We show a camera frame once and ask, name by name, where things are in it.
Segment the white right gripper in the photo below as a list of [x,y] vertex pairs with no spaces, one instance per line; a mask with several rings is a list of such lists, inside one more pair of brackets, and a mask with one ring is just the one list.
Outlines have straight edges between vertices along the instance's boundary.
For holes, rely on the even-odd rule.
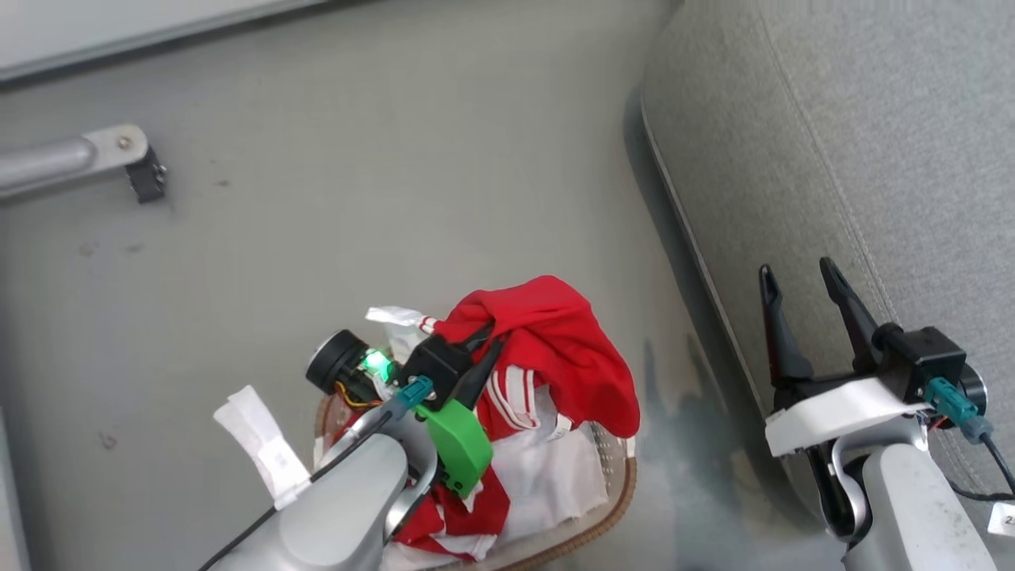
[[[828,297],[837,305],[847,328],[853,371],[873,374],[882,358],[872,342],[878,324],[830,257],[820,258],[819,267]],[[772,386],[784,388],[811,380],[813,367],[802,355],[784,315],[782,289],[768,264],[759,268],[759,292]],[[765,438],[773,458],[782,458],[929,408],[931,405],[924,401],[907,404],[882,380],[870,376],[848,381],[838,388],[807,397],[772,413],[766,419]]]

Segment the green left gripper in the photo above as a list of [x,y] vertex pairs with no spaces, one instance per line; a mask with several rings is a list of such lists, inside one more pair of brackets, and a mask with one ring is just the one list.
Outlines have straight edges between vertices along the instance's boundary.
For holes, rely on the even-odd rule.
[[[496,322],[486,322],[465,339],[465,350],[479,350],[492,336]],[[493,339],[477,364],[466,372],[438,411],[426,404],[414,408],[427,426],[443,465],[443,484],[462,499],[480,484],[493,458],[492,442],[471,408],[475,408],[503,351],[504,340]]]

